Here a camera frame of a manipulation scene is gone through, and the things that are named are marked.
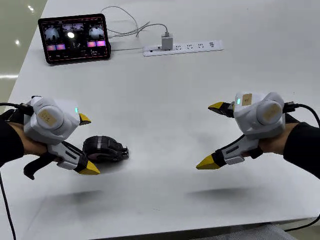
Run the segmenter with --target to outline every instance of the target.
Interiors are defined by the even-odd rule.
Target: human hand
[[[19,137],[23,143],[25,155],[32,154],[32,155],[40,156],[48,151],[46,144],[34,141],[25,135],[24,126],[22,124],[15,123],[15,122],[9,122],[8,124],[19,135]]]
[[[285,125],[284,132],[278,136],[263,138],[259,140],[259,147],[262,149],[263,153],[274,153],[274,154],[284,154],[284,149],[286,146],[287,139],[291,131],[297,126],[299,123],[287,123]],[[243,157],[249,157],[250,155],[245,152]]]

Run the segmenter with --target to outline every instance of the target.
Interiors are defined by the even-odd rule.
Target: power strip
[[[145,46],[143,47],[143,56],[160,56],[170,54],[186,54],[208,51],[220,51],[223,50],[223,43],[221,40],[213,41],[197,41],[188,43],[175,43],[172,50],[162,50],[161,45]]]

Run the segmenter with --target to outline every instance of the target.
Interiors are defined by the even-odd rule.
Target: black tape measure
[[[129,150],[108,136],[92,136],[83,143],[85,156],[93,163],[118,162],[129,157]]]

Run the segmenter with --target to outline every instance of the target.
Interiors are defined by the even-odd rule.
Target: black cable
[[[34,108],[28,104],[25,104],[25,103],[14,104],[14,103],[9,103],[9,102],[0,102],[0,106],[14,107],[14,108],[22,111],[23,114],[26,114],[29,116],[31,116],[34,113]]]
[[[291,232],[291,231],[294,231],[294,230],[299,230],[299,229],[304,229],[304,228],[307,228],[313,224],[315,224],[316,222],[318,222],[320,220],[320,214],[319,216],[312,222],[306,224],[306,225],[303,225],[303,226],[298,226],[298,227],[294,227],[294,228],[290,228],[290,229],[287,229],[287,230],[284,230],[285,232]]]
[[[9,106],[9,107],[14,107],[16,109],[19,108],[19,104],[7,103],[7,102],[0,102],[0,106]]]
[[[15,232],[15,227],[14,227],[14,224],[11,219],[11,214],[10,214],[10,210],[9,210],[5,187],[4,187],[4,183],[2,182],[1,171],[0,171],[0,186],[1,186],[1,192],[2,192],[3,201],[4,201],[4,205],[5,205],[6,215],[8,216],[9,224],[10,224],[11,231],[12,231],[12,237],[13,237],[13,240],[16,240],[17,237],[16,237],[16,232]]]
[[[305,109],[308,109],[310,112],[312,112],[312,114],[315,117],[316,122],[318,123],[318,126],[320,128],[320,119],[319,119],[319,116],[318,116],[318,114],[316,113],[315,110],[313,110],[311,107],[309,107],[307,105],[299,104],[299,103],[298,104],[294,104],[294,108],[305,108]],[[308,223],[306,225],[303,225],[303,226],[298,226],[298,227],[287,229],[287,230],[285,230],[285,232],[291,232],[291,231],[294,231],[294,230],[299,230],[299,229],[304,229],[304,228],[310,227],[311,225],[317,223],[319,220],[320,220],[320,214],[318,215],[318,217],[314,221],[312,221],[312,222],[310,222],[310,223]]]
[[[307,105],[304,105],[304,104],[296,104],[295,105],[296,108],[305,108],[305,109],[308,109],[310,112],[312,112],[313,116],[315,117],[315,120],[316,122],[318,123],[318,126],[320,128],[320,119],[319,119],[319,116],[317,115],[316,111],[313,110],[311,107],[307,106]]]

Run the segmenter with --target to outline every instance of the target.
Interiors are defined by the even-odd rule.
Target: black sleeve
[[[0,167],[24,155],[24,145],[18,133],[0,118]]]
[[[299,123],[289,134],[283,158],[320,179],[320,128]]]

